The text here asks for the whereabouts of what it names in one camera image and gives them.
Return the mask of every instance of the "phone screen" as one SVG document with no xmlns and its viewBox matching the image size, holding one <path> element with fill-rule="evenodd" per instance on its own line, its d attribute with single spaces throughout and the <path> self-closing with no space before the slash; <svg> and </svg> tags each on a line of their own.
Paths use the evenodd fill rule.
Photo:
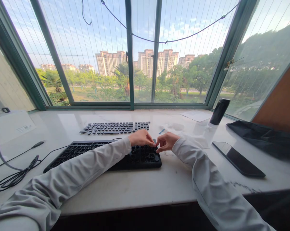
<svg viewBox="0 0 290 231">
<path fill-rule="evenodd" d="M 255 165 L 242 156 L 237 150 L 225 142 L 213 142 L 213 145 L 233 162 L 244 174 L 265 176 Z"/>
</svg>

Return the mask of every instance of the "high-rise building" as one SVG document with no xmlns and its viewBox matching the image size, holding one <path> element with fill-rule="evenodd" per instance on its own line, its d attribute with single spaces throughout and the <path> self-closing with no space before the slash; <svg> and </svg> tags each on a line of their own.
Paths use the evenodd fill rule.
<svg viewBox="0 0 290 231">
<path fill-rule="evenodd" d="M 47 70 L 56 71 L 56 67 L 53 64 L 41 64 L 40 67 L 42 71 L 47 71 Z"/>
<path fill-rule="evenodd" d="M 72 64 L 62 64 L 62 68 L 64 71 L 73 71 L 76 72 L 76 68 Z"/>
<path fill-rule="evenodd" d="M 169 72 L 177 64 L 178 56 L 179 52 L 173 52 L 172 49 L 164 49 L 164 51 L 159 52 L 157 77 L 159 77 L 163 71 Z"/>
<path fill-rule="evenodd" d="M 138 61 L 133 61 L 133 66 L 134 66 L 135 68 L 138 68 Z"/>
<path fill-rule="evenodd" d="M 94 71 L 94 67 L 92 65 L 89 65 L 89 64 L 80 64 L 79 71 L 82 73 Z"/>
<path fill-rule="evenodd" d="M 185 55 L 179 58 L 179 65 L 184 68 L 189 68 L 189 64 L 195 59 L 195 55 Z"/>
<path fill-rule="evenodd" d="M 127 63 L 126 53 L 124 51 L 117 51 L 117 53 L 108 53 L 107 51 L 100 51 L 99 54 L 95 54 L 98 71 L 100 75 L 114 75 L 115 67 L 121 63 Z"/>
<path fill-rule="evenodd" d="M 153 72 L 153 49 L 145 49 L 144 52 L 138 53 L 138 68 L 142 70 L 144 75 L 152 78 Z"/>
</svg>

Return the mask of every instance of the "glass pane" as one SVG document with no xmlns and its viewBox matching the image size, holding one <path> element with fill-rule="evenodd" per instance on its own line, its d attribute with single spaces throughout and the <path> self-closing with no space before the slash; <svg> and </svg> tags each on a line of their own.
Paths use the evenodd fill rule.
<svg viewBox="0 0 290 231">
<path fill-rule="evenodd" d="M 163 1 L 160 41 L 185 38 L 229 12 L 238 0 Z M 209 28 L 160 43 L 155 103 L 204 103 L 235 9 Z"/>
<path fill-rule="evenodd" d="M 290 0 L 259 1 L 234 60 L 217 101 L 250 121 L 290 63 Z"/>
<path fill-rule="evenodd" d="M 54 106 L 69 105 L 62 82 L 29 0 L 3 0 L 4 6 Z"/>
<path fill-rule="evenodd" d="M 105 5 L 126 25 L 124 0 Z M 40 0 L 75 102 L 130 101 L 127 31 L 100 1 Z"/>
<path fill-rule="evenodd" d="M 156 0 L 131 1 L 132 32 L 154 41 Z M 133 36 L 134 101 L 151 102 L 154 43 Z"/>
</svg>

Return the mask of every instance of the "window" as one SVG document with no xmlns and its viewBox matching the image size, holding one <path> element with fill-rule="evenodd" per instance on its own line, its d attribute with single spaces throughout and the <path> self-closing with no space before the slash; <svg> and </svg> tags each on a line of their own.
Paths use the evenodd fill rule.
<svg viewBox="0 0 290 231">
<path fill-rule="evenodd" d="M 132 32 L 154 41 L 156 0 L 131 1 Z M 133 38 L 133 77 L 135 102 L 151 102 L 154 43 Z"/>
<path fill-rule="evenodd" d="M 259 1 L 234 60 L 217 101 L 230 99 L 226 113 L 251 121 L 290 63 L 290 1 Z"/>
<path fill-rule="evenodd" d="M 124 0 L 106 0 L 125 22 Z M 100 1 L 41 0 L 74 102 L 129 102 L 127 33 Z"/>
<path fill-rule="evenodd" d="M 201 31 L 238 1 L 163 1 L 160 41 L 172 41 Z M 208 29 L 177 42 L 161 43 L 156 103 L 204 103 L 223 48 L 232 11 Z"/>
<path fill-rule="evenodd" d="M 32 5 L 28 0 L 3 0 L 3 3 L 52 104 L 56 106 L 69 105 Z"/>
<path fill-rule="evenodd" d="M 228 114 L 250 120 L 290 63 L 290 0 L 3 3 L 0 22 L 11 18 L 38 73 L 20 69 L 23 83 L 40 77 L 31 97 L 45 90 L 47 109 L 210 109 L 224 97 Z"/>
</svg>

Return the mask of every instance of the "white wall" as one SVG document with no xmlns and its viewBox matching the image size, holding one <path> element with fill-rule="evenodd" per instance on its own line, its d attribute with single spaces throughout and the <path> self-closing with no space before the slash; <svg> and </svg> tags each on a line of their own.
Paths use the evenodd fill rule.
<svg viewBox="0 0 290 231">
<path fill-rule="evenodd" d="M 27 93 L 20 84 L 10 65 L 0 50 L 0 107 L 10 110 L 35 109 Z"/>
</svg>

